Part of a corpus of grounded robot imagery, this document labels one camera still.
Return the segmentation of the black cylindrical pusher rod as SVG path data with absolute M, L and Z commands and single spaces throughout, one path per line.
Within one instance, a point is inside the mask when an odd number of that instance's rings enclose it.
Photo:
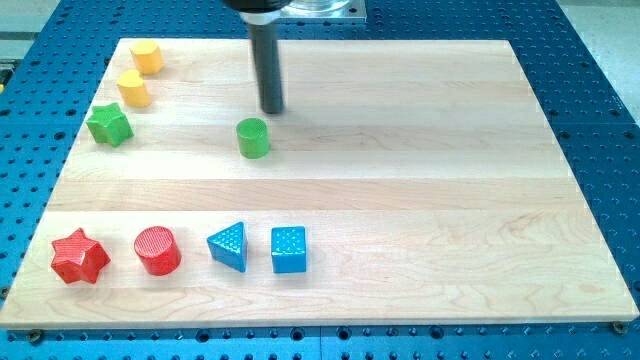
M 278 31 L 275 23 L 248 25 L 260 106 L 264 113 L 280 114 L 284 108 Z

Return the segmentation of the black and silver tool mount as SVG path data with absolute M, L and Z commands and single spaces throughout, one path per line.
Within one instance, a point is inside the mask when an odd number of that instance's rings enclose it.
M 267 25 L 280 17 L 281 10 L 292 0 L 222 0 L 223 4 L 237 11 L 250 25 Z

